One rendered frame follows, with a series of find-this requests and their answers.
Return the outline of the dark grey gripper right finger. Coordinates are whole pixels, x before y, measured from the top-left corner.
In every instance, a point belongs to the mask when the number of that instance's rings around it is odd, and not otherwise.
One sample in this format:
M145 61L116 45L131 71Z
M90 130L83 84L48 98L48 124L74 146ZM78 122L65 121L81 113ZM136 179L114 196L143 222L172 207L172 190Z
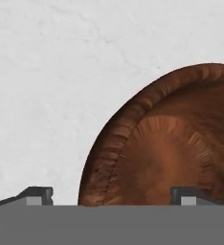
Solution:
M207 196L194 186L172 187L170 204L174 206L224 206L224 199Z

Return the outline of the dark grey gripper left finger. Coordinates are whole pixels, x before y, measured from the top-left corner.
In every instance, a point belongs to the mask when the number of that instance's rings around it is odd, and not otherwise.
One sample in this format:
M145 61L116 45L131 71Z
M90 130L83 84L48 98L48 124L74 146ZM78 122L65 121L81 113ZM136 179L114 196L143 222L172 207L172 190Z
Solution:
M0 206L52 206L54 204L53 194L52 187L27 187L16 196L0 200Z

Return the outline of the large brown wooden bowl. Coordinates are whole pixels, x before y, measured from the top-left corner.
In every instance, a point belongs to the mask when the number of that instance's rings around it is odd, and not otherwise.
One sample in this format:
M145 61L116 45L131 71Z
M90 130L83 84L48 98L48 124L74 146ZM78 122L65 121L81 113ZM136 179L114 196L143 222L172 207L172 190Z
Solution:
M82 173L82 206L167 205L173 187L224 200L224 64L151 82L106 123Z

